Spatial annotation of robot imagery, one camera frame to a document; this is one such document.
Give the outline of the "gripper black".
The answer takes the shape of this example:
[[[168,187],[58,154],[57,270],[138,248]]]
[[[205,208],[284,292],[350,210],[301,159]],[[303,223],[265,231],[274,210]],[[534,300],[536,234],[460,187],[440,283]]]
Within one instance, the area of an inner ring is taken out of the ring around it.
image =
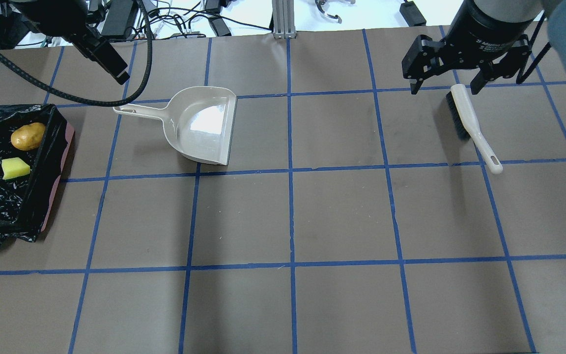
[[[72,43],[85,58],[98,63],[120,85],[129,79],[123,58],[97,29],[86,23],[84,0],[12,0],[10,4],[40,33]]]
[[[498,78],[523,72],[532,53],[525,30],[537,17],[537,0],[465,0],[442,39],[415,37],[401,62],[412,95],[432,76],[449,70],[479,69],[470,92]]]

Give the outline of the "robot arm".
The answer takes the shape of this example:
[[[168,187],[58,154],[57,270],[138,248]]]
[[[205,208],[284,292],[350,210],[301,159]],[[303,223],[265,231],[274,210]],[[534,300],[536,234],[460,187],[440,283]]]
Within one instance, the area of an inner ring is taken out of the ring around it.
[[[478,70],[472,94],[497,78],[523,83],[549,50],[566,72],[566,0],[464,0],[446,36],[415,38],[402,59],[412,94],[433,76]]]

